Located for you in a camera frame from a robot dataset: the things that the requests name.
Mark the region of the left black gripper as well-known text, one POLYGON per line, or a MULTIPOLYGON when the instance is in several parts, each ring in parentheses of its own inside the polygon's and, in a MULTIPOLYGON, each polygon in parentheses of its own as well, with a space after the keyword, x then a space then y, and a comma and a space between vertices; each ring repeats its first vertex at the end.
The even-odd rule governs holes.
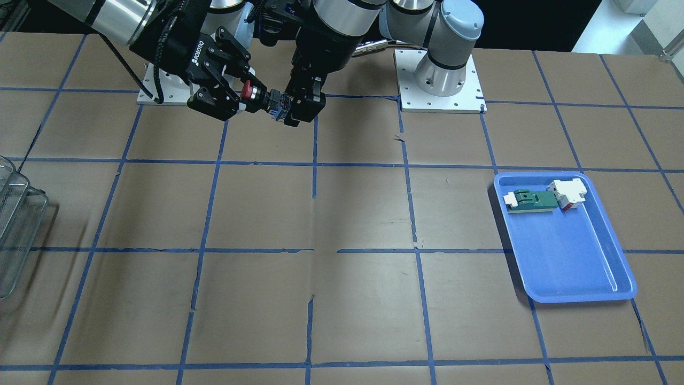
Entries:
POLYGON ((296 36, 291 78, 285 93, 292 98, 284 124, 313 122, 327 104, 327 76, 349 62, 361 36, 345 36, 329 27, 301 27, 296 36))

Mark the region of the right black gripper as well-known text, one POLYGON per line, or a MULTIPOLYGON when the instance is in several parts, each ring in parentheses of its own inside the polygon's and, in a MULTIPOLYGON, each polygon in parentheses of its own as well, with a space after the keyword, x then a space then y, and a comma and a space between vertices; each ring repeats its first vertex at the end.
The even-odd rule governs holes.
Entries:
POLYGON ((232 87, 237 78, 266 86, 250 72, 245 1, 154 1, 130 41, 130 50, 152 64, 157 98, 159 70, 198 85, 186 105, 220 121, 246 112, 232 87))

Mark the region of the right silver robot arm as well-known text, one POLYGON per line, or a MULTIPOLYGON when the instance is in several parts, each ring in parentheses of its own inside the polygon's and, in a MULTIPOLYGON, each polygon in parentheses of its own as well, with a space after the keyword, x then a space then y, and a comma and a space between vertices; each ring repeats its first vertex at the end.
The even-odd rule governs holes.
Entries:
POLYGON ((224 10, 241 15, 243 5, 213 1, 54 1, 53 5, 92 28, 111 45, 127 46, 151 65, 152 81, 136 79, 152 103, 177 100, 164 90, 164 75, 177 76, 190 91, 186 104, 226 121, 240 111, 268 104, 263 83, 250 71, 250 53, 224 25, 208 34, 205 21, 224 10))

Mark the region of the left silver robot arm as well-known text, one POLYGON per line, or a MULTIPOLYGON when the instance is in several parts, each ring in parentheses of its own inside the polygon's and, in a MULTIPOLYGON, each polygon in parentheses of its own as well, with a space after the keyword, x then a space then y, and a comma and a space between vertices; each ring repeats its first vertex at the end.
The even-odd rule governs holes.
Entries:
POLYGON ((327 103, 323 85, 357 52, 371 25, 395 54, 400 98, 410 111, 468 112, 479 104, 480 83, 472 50, 481 37, 484 13, 472 1, 310 1, 281 10, 298 25, 291 78, 273 117, 286 125, 312 122, 327 103))

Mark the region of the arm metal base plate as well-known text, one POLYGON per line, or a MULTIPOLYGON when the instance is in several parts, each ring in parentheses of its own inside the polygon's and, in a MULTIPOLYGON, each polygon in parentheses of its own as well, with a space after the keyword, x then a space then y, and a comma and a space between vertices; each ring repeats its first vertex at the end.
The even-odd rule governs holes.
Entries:
POLYGON ((460 69, 435 65, 424 50, 395 50, 401 109, 419 113, 484 114, 488 107, 473 56, 460 69))
MULTIPOLYGON (((186 84, 180 76, 167 73, 159 70, 159 85, 161 93, 164 96, 162 106, 186 106, 190 98, 198 91, 199 86, 194 83, 186 84)), ((145 75, 143 77, 143 86, 152 94, 149 97, 143 89, 140 89, 137 95, 137 103, 140 105, 158 105, 154 102, 157 98, 157 88, 154 83, 154 70, 151 63, 145 64, 145 75)))

